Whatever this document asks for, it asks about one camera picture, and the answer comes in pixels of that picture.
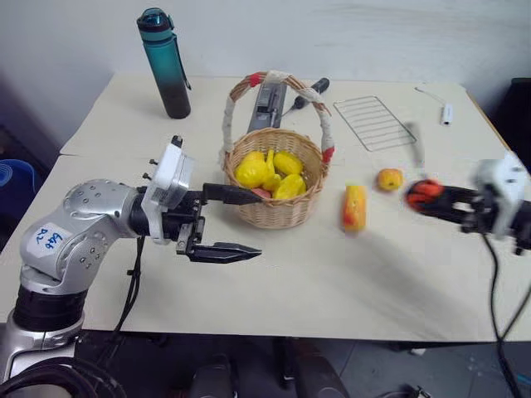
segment yellow pepper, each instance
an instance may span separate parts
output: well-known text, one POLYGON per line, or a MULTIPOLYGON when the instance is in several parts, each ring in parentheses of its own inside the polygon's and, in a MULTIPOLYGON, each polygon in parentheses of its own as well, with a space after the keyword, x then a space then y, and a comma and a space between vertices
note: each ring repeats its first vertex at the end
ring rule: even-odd
POLYGON ((280 176, 280 174, 273 174, 273 177, 265 180, 264 185, 262 185, 262 188, 264 188, 266 191, 274 192, 276 188, 279 187, 280 181, 282 181, 282 177, 280 176))
POLYGON ((275 175, 275 166, 273 165, 273 158, 275 157, 275 151, 273 149, 270 149, 267 151, 267 159, 265 161, 265 164, 267 165, 267 179, 273 178, 275 175))
POLYGON ((236 168, 235 175, 236 180, 245 188, 258 188, 267 178, 266 162, 263 159, 241 162, 236 168))
POLYGON ((306 184, 299 174, 290 174, 284 178, 273 192, 273 199, 291 199, 305 189, 306 184))
POLYGON ((293 153, 280 151, 275 155, 273 163, 275 164, 276 170, 284 173, 286 176, 302 173, 302 162, 293 153))

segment metal grill rack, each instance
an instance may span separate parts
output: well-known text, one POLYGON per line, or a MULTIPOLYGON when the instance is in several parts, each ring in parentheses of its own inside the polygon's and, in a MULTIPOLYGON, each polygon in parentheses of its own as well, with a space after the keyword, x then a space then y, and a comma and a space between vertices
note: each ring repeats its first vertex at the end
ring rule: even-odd
POLYGON ((334 108, 369 152, 417 140, 376 96, 334 102, 334 108))

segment silver robotic arm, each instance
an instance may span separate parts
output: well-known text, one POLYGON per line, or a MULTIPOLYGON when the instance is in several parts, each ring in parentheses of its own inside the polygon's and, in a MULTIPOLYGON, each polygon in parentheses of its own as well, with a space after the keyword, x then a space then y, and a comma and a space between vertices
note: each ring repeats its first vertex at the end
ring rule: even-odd
POLYGON ((208 200, 228 204, 261 201, 239 187, 204 184, 189 191, 192 159, 174 137, 147 187, 91 180, 72 188, 49 216, 34 223, 21 242, 21 286, 0 346, 2 382, 46 357, 73 356, 83 306, 101 262, 119 238, 151 235, 157 244, 177 242, 191 261, 229 263, 261 252, 232 243, 199 245, 208 200))

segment teal water bottle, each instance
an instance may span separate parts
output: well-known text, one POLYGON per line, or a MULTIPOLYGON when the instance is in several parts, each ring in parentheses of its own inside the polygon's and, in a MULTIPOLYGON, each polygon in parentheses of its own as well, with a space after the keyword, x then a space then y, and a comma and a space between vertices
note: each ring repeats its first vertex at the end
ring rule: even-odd
POLYGON ((173 33, 173 21, 160 8, 148 8, 136 21, 158 92, 170 118, 184 119, 190 114, 186 88, 191 89, 173 33))

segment blue container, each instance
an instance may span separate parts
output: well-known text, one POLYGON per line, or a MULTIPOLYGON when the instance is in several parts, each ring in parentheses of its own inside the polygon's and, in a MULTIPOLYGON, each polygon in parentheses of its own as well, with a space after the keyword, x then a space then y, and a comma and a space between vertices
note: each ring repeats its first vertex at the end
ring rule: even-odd
POLYGON ((31 164, 17 159, 0 160, 0 218, 19 221, 41 184, 31 164))
POLYGON ((173 21, 160 8, 148 8, 136 21, 158 92, 170 118, 184 119, 190 114, 186 88, 191 89, 173 33, 173 21))

